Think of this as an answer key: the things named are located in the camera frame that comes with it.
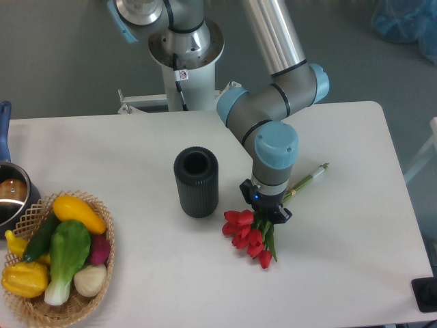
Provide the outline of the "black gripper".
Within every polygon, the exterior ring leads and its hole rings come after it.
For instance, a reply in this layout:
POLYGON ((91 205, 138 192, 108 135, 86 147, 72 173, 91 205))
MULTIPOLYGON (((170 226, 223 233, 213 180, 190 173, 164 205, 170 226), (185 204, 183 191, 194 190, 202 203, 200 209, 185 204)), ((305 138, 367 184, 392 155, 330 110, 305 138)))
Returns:
POLYGON ((244 180, 239 187, 245 202, 251 204, 253 210, 272 211, 272 224, 284 224, 292 217, 292 213, 282 205, 283 193, 264 195, 258 192, 258 186, 250 179, 244 180))

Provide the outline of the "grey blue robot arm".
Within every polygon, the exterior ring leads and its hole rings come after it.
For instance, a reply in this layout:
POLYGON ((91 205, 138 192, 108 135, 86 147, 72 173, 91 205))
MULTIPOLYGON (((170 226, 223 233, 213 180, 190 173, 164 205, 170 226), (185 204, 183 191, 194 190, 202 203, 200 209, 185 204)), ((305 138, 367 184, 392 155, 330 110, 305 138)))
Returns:
POLYGON ((241 186, 247 204, 273 224, 291 212, 284 195, 298 152, 298 136, 285 119, 323 99, 329 80, 309 64, 283 1, 244 1, 271 84, 251 94, 230 82, 215 86, 223 53, 220 27, 204 14, 203 1, 108 1, 125 41, 145 29, 151 57, 161 67, 165 93, 121 97, 122 109, 166 105, 169 111, 215 110, 252 158, 252 174, 241 186))

